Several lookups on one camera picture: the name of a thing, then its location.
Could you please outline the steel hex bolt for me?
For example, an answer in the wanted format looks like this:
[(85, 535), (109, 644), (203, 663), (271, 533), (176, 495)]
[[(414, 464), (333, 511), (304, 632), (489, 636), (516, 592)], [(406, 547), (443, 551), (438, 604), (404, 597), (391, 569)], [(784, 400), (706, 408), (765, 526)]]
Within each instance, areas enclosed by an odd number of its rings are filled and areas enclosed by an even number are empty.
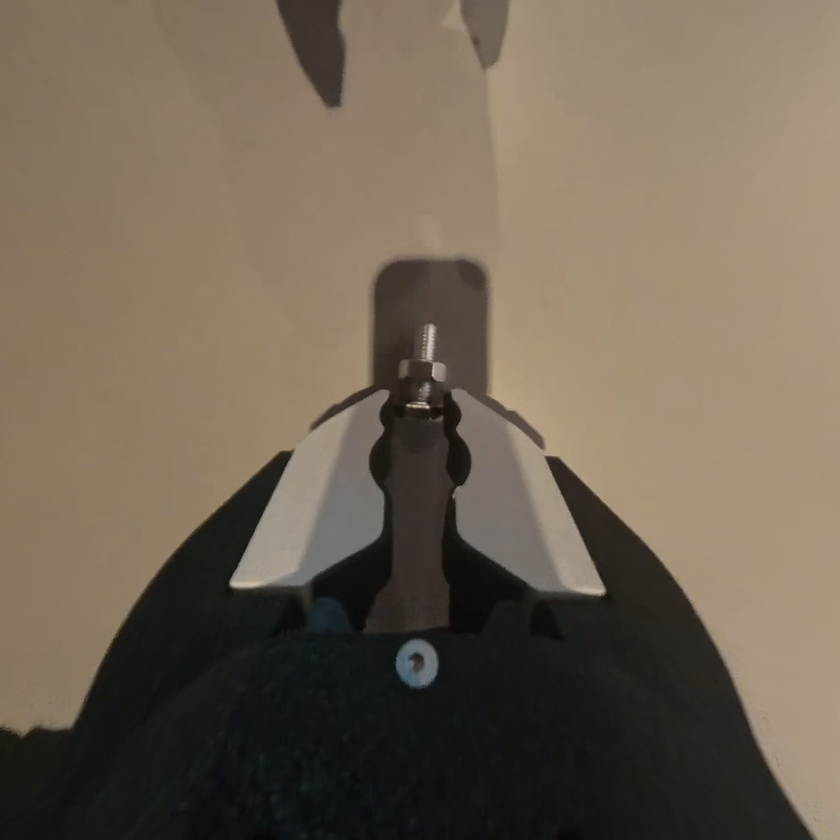
[[(413, 356), (409, 359), (436, 360), (437, 327), (432, 323), (422, 325), (413, 344)], [(443, 385), (421, 385), (400, 381), (403, 413), (415, 419), (430, 419), (440, 403)]]

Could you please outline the steel hex nut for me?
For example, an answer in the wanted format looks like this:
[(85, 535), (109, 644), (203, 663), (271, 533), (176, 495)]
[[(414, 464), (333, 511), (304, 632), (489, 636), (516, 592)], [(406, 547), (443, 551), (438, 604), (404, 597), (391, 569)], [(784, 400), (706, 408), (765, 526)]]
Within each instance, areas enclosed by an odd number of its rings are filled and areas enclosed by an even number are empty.
[(447, 372), (447, 365), (440, 361), (404, 359), (398, 365), (397, 376), (401, 382), (411, 382), (419, 387), (445, 384)]

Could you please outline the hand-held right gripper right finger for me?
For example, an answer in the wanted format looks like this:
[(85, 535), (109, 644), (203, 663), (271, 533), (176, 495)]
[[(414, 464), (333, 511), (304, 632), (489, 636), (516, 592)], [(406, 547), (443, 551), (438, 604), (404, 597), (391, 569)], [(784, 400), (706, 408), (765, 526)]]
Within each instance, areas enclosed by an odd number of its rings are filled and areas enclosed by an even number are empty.
[(597, 599), (606, 586), (543, 448), (505, 409), (451, 391), (469, 473), (455, 491), (458, 535), (530, 590)]

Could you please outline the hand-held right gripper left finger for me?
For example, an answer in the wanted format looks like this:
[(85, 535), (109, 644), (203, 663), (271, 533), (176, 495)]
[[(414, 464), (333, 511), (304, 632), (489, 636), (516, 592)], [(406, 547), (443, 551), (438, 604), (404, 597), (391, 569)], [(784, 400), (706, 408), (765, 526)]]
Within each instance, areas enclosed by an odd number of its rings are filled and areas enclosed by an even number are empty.
[(371, 455), (390, 393), (374, 389), (315, 426), (291, 453), (229, 579), (231, 592), (367, 603), (392, 570), (386, 494)]

